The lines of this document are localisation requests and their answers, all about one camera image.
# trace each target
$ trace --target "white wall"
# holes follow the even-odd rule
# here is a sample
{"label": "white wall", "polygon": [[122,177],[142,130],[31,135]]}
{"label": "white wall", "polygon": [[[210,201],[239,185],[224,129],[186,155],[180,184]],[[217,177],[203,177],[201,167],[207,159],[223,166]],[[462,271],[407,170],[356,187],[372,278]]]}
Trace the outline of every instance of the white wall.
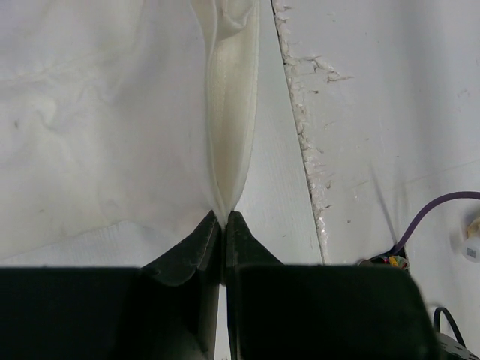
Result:
{"label": "white wall", "polygon": [[[275,8],[327,263],[386,251],[433,198],[480,190],[479,1]],[[406,248],[426,302],[452,312],[477,354],[480,265],[459,244],[479,210],[437,208]]]}

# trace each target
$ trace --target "white cloth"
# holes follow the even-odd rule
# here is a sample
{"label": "white cloth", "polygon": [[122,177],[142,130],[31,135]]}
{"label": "white cloth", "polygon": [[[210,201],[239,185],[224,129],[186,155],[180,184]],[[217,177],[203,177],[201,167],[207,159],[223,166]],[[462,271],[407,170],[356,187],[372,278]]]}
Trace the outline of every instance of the white cloth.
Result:
{"label": "white cloth", "polygon": [[[142,265],[210,209],[225,224],[251,152],[258,12],[254,0],[0,2],[3,263]],[[151,229],[130,233],[143,255],[105,260],[133,228]]]}

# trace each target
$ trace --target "cable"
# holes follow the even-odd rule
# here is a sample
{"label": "cable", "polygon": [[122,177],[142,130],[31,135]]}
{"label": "cable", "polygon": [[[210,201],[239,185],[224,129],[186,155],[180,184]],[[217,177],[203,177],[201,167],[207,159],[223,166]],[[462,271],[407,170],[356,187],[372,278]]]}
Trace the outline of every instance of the cable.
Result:
{"label": "cable", "polygon": [[450,311],[448,311],[445,307],[438,307],[435,309],[435,312],[433,313],[433,328],[435,329],[435,331],[440,332],[440,314],[441,313],[443,313],[447,318],[447,321],[451,326],[451,330],[453,331],[453,334],[455,335],[457,342],[463,347],[466,347],[465,341],[462,338],[462,334],[458,329],[457,323],[453,319],[453,316],[450,314]]}
{"label": "cable", "polygon": [[400,251],[405,246],[407,240],[410,238],[415,228],[420,224],[420,221],[422,221],[425,215],[428,214],[431,210],[436,208],[438,205],[446,203],[447,201],[458,199],[480,200],[480,193],[477,191],[458,191],[457,193],[447,193],[441,197],[437,197],[436,199],[430,201],[413,218],[412,223],[410,223],[410,225],[406,228],[406,231],[401,237],[400,241],[395,244],[395,246],[388,253],[391,255],[395,255],[396,253],[398,253],[398,251]]}

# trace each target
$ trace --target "cream fabric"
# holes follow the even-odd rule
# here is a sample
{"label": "cream fabric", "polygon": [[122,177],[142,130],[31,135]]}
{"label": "cream fabric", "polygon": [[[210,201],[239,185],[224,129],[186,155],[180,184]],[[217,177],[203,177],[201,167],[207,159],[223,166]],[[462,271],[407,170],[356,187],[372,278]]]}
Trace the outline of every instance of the cream fabric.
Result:
{"label": "cream fabric", "polygon": [[142,265],[211,209],[225,224],[251,153],[258,5],[2,1],[0,259]]}

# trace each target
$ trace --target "black cable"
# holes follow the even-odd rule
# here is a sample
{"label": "black cable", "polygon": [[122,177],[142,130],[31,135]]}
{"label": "black cable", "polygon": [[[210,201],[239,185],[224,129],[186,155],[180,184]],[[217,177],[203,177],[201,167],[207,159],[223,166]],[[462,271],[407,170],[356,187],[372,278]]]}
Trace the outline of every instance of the black cable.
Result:
{"label": "black cable", "polygon": [[457,323],[453,319],[453,316],[450,314],[450,311],[448,311],[445,307],[438,307],[435,309],[435,312],[433,313],[433,328],[435,329],[436,332],[440,332],[440,315],[443,313],[445,317],[447,318],[448,323],[451,326],[451,330],[453,331],[453,334],[457,338],[457,342],[462,345],[463,347],[465,346],[465,341],[464,338],[462,337],[462,334],[460,333],[460,330],[458,329]]}
{"label": "black cable", "polygon": [[446,203],[447,201],[458,199],[480,200],[480,193],[477,191],[458,191],[457,193],[447,193],[446,195],[442,195],[441,197],[437,197],[436,199],[430,201],[413,218],[412,223],[410,223],[410,225],[406,228],[406,231],[401,237],[401,239],[388,253],[391,255],[395,255],[396,253],[398,253],[398,251],[400,251],[405,246],[407,240],[412,235],[415,228],[420,224],[420,221],[422,221],[425,215],[428,214],[432,209],[436,208],[438,205]]}

